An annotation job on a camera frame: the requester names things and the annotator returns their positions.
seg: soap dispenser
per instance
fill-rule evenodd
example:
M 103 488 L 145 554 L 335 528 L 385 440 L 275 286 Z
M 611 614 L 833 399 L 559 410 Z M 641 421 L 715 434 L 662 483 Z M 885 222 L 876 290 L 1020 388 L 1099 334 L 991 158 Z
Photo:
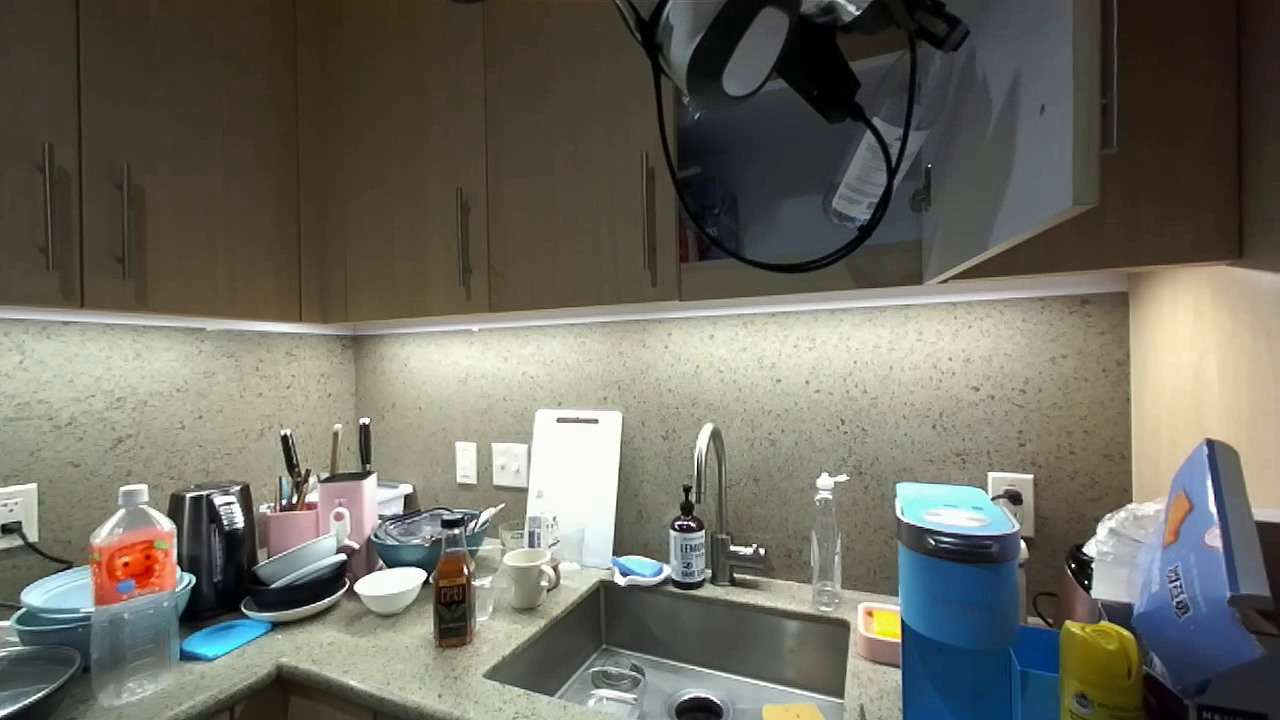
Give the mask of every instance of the soap dispenser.
M 667 564 L 677 588 L 704 588 L 708 579 L 708 522 L 694 506 L 694 483 L 683 483 L 681 512 L 667 522 Z
M 815 613 L 842 613 L 842 517 L 837 517 L 837 483 L 847 476 L 815 476 L 814 490 L 814 541 L 809 541 L 809 564 L 814 564 L 814 608 Z

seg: light switch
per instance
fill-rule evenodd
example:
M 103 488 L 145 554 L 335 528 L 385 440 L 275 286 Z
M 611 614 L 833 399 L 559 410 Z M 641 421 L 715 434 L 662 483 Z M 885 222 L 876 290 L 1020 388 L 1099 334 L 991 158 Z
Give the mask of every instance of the light switch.
M 471 440 L 458 440 L 453 445 L 453 481 L 458 483 L 476 483 L 476 445 Z
M 530 488 L 530 445 L 492 445 L 492 483 Z

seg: electrical outlet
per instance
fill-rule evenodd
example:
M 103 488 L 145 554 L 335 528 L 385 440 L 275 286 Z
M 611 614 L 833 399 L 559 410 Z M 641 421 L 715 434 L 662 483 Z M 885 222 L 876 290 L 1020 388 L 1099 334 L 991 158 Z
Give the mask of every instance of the electrical outlet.
M 41 505 L 38 505 L 38 483 L 8 483 L 0 488 L 0 522 L 23 522 L 23 536 L 38 543 L 41 541 Z M 20 549 L 23 541 L 17 530 L 0 536 L 0 549 Z
M 1032 473 L 989 473 L 989 490 L 995 505 L 1013 512 L 1013 519 L 1026 528 L 1026 536 L 1037 536 L 1037 476 Z
M 492 483 L 530 488 L 530 445 L 492 445 Z
M 476 445 L 471 440 L 458 440 L 453 445 L 453 481 L 458 483 L 476 483 Z

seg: blue water filter pitcher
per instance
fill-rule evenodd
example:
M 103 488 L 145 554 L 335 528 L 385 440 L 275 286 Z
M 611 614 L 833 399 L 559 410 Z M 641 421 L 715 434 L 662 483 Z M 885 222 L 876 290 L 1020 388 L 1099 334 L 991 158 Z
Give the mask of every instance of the blue water filter pitcher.
M 896 483 L 903 720 L 1013 720 L 1018 519 L 968 483 Z

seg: stainless steel sink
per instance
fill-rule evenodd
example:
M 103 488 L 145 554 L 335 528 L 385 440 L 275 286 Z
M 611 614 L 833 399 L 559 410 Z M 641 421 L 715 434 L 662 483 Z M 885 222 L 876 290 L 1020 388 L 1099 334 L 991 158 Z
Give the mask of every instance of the stainless steel sink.
M 597 585 L 550 621 L 488 678 L 589 705 L 594 674 L 646 670 L 646 711 L 677 717 L 687 694 L 711 694 L 724 717 L 761 705 L 822 705 L 845 717 L 847 623 L 708 597 Z

